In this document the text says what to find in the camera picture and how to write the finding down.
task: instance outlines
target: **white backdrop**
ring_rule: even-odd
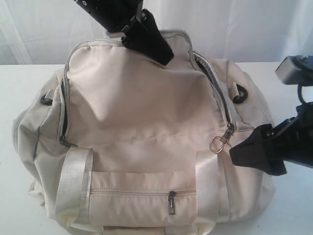
[[[181,28],[194,50],[236,62],[313,54],[313,0],[145,0],[160,28]],[[63,64],[104,29],[73,0],[0,0],[0,64]]]

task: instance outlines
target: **white bag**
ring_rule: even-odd
[[[228,152],[272,122],[258,88],[233,62],[194,53],[186,33],[162,35],[167,66],[119,42],[80,44],[15,122],[29,194],[72,234],[204,235],[274,194]]]

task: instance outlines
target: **metal ring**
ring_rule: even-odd
[[[222,143],[222,146],[221,146],[221,148],[220,148],[219,150],[215,151],[215,150],[212,149],[212,144],[213,144],[213,142],[214,142],[215,140],[221,140],[221,139],[222,139],[222,138],[221,138],[220,136],[216,136],[216,137],[214,137],[214,138],[210,141],[210,150],[211,150],[212,153],[218,154],[218,153],[220,153],[220,152],[223,151],[223,149],[224,149],[224,147],[225,147],[225,144],[224,144],[223,142],[221,142],[221,143]]]

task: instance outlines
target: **grommet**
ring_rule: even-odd
[[[52,100],[52,99],[49,99],[49,98],[46,98],[46,94],[45,94],[44,96],[41,97],[40,102],[41,102],[43,105],[51,106],[53,100]]]
[[[234,104],[242,104],[247,98],[248,98],[248,91],[237,84],[237,89],[240,93],[240,95],[237,95],[233,98]]]

